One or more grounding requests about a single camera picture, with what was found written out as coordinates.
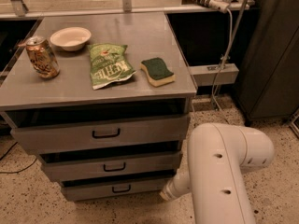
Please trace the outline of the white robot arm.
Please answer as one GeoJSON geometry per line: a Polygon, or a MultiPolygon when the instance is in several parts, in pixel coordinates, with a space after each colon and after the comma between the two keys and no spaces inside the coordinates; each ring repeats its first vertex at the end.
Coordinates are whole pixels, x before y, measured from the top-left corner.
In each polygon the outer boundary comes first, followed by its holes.
{"type": "Polygon", "coordinates": [[[271,139],[257,129],[201,124],[187,144],[188,170],[160,195],[172,201],[190,193],[196,224],[256,224],[242,175],[269,166],[274,154],[271,139]]]}

